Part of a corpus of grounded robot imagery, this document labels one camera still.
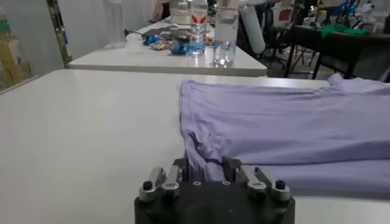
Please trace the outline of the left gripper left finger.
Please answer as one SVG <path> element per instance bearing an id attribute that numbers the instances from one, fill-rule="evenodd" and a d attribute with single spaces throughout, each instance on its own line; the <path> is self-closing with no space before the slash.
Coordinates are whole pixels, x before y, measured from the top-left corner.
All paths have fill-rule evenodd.
<path id="1" fill-rule="evenodd" d="M 180 196 L 180 184 L 187 179 L 187 157 L 175 159 L 169 172 L 162 167 L 154 167 L 139 189 L 139 200 L 155 201 L 158 197 L 175 200 Z"/>

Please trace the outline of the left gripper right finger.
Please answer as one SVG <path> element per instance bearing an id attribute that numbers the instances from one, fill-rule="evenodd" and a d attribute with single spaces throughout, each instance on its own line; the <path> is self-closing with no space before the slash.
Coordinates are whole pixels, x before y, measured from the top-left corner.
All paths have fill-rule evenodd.
<path id="1" fill-rule="evenodd" d="M 269 195 L 276 201 L 288 201 L 291 198 L 291 190 L 285 181 L 272 178 L 259 167 L 243 165 L 238 159 L 223 157 L 222 168 L 225 179 L 245 183 L 252 198 L 264 195 Z"/>

